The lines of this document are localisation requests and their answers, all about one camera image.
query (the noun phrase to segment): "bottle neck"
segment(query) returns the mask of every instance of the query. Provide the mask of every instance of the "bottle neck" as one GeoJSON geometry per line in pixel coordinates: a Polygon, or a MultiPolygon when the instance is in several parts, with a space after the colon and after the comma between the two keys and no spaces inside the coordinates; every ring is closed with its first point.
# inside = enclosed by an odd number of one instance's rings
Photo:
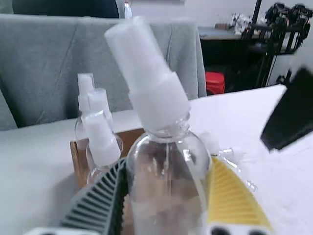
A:
{"type": "Polygon", "coordinates": [[[147,134],[152,139],[171,139],[171,138],[180,138],[183,137],[189,131],[189,123],[188,120],[190,118],[190,114],[188,113],[185,117],[177,120],[172,125],[164,128],[159,131],[149,131],[146,130],[147,134]]]}

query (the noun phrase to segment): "white table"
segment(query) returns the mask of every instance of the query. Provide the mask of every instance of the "white table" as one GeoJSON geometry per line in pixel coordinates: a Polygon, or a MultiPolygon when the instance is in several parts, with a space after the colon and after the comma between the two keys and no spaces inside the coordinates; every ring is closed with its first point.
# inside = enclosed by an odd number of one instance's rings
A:
{"type": "MultiPolygon", "coordinates": [[[[237,146],[248,152],[245,169],[278,235],[311,235],[313,135],[281,153],[269,154],[260,142],[283,91],[275,86],[193,100],[190,124],[196,133],[216,135],[223,148],[237,146]]],[[[133,111],[115,113],[113,118],[116,132],[140,127],[133,111]]],[[[69,149],[74,123],[0,132],[0,234],[20,235],[45,226],[66,208],[77,190],[69,149]]]]}

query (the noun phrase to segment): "clear plastic bottle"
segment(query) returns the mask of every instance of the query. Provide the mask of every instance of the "clear plastic bottle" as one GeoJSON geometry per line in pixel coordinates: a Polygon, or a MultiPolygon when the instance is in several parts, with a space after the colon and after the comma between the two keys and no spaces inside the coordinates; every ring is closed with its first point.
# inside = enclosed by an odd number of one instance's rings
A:
{"type": "Polygon", "coordinates": [[[142,18],[112,27],[105,38],[146,130],[126,162],[134,232],[203,234],[211,158],[202,141],[189,131],[190,105],[179,78],[167,66],[142,18]]]}
{"type": "Polygon", "coordinates": [[[246,184],[246,187],[251,191],[255,192],[257,186],[248,179],[246,175],[246,170],[240,164],[240,158],[244,155],[244,152],[239,148],[228,148],[220,149],[219,142],[216,138],[213,138],[212,135],[208,132],[202,133],[200,135],[203,143],[208,148],[212,157],[216,157],[218,160],[224,162],[229,169],[234,171],[237,176],[246,184]]]}
{"type": "Polygon", "coordinates": [[[82,121],[89,139],[87,160],[92,159],[94,165],[88,175],[87,184],[93,184],[100,174],[108,172],[118,161],[121,151],[103,111],[83,115],[82,121]]]}
{"type": "MultiPolygon", "coordinates": [[[[103,111],[103,115],[105,119],[108,122],[108,125],[112,131],[112,134],[116,138],[117,144],[123,152],[124,150],[124,144],[122,139],[113,132],[113,118],[112,114],[109,109],[109,103],[108,103],[108,98],[107,98],[107,92],[103,88],[95,88],[92,92],[88,93],[88,102],[89,102],[89,111],[90,112],[100,112],[103,111]]],[[[90,154],[90,149],[86,149],[86,158],[88,162],[88,166],[90,169],[90,172],[95,174],[97,172],[96,165],[93,161],[92,155],[90,154]]]]}
{"type": "Polygon", "coordinates": [[[135,234],[202,234],[209,161],[205,146],[189,131],[187,118],[142,135],[127,158],[135,234]],[[178,130],[175,135],[172,128],[178,130]]]}
{"type": "Polygon", "coordinates": [[[79,150],[85,151],[88,144],[88,138],[85,132],[81,116],[89,112],[89,103],[87,95],[89,92],[92,92],[94,90],[93,74],[79,73],[77,74],[77,79],[79,88],[78,105],[81,115],[78,117],[75,123],[75,137],[77,148],[79,150]]]}

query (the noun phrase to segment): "white pump cap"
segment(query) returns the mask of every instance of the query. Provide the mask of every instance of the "white pump cap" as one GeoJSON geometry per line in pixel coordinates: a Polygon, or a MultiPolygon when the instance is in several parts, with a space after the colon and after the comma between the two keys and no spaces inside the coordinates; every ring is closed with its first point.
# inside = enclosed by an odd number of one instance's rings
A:
{"type": "Polygon", "coordinates": [[[220,153],[219,141],[214,138],[209,132],[204,132],[200,135],[200,139],[209,150],[211,156],[218,156],[220,153]]]}
{"type": "Polygon", "coordinates": [[[97,166],[111,165],[121,155],[115,136],[110,129],[103,111],[82,116],[89,138],[89,148],[97,166]]]}
{"type": "Polygon", "coordinates": [[[169,69],[152,30],[142,17],[112,27],[105,38],[145,129],[164,129],[188,114],[190,105],[180,80],[169,69]]]}
{"type": "Polygon", "coordinates": [[[88,102],[91,112],[103,111],[106,120],[113,131],[113,118],[110,112],[107,91],[103,88],[96,88],[93,92],[88,93],[88,102]]]}
{"type": "Polygon", "coordinates": [[[89,103],[87,94],[92,92],[94,89],[93,83],[93,74],[92,73],[79,73],[77,74],[78,78],[78,104],[79,110],[81,112],[88,112],[89,111],[89,103]]]}

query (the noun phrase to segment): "spray bottle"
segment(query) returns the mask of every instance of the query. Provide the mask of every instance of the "spray bottle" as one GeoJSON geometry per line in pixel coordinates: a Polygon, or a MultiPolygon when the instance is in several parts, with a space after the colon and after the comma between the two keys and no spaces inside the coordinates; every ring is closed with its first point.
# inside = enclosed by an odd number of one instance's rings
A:
{"type": "Polygon", "coordinates": [[[77,148],[79,150],[86,150],[88,138],[81,117],[83,114],[87,114],[88,112],[90,112],[88,93],[94,90],[93,74],[79,73],[77,74],[77,78],[79,88],[78,105],[81,114],[75,123],[75,137],[77,148]]]}
{"type": "MultiPolygon", "coordinates": [[[[112,134],[116,138],[117,144],[120,148],[120,151],[123,152],[124,144],[122,139],[116,135],[113,132],[113,118],[112,114],[109,109],[109,103],[107,98],[107,91],[103,88],[95,88],[92,92],[88,93],[88,103],[89,103],[89,110],[91,113],[98,113],[102,112],[104,115],[106,121],[108,122],[108,125],[112,131],[112,134]]],[[[88,162],[88,166],[90,169],[89,178],[90,180],[87,180],[87,183],[92,184],[94,177],[93,175],[96,175],[96,173],[99,171],[99,169],[96,169],[97,166],[94,162],[94,159],[92,158],[92,153],[90,151],[90,148],[87,147],[86,149],[86,159],[88,162]]]]}
{"type": "Polygon", "coordinates": [[[87,150],[95,164],[88,175],[87,183],[93,184],[100,174],[108,172],[118,161],[121,151],[104,111],[83,115],[82,121],[89,139],[87,150]]]}
{"type": "Polygon", "coordinates": [[[190,105],[180,80],[141,17],[114,26],[105,38],[146,131],[126,162],[135,234],[203,234],[211,158],[189,130],[190,105]]]}

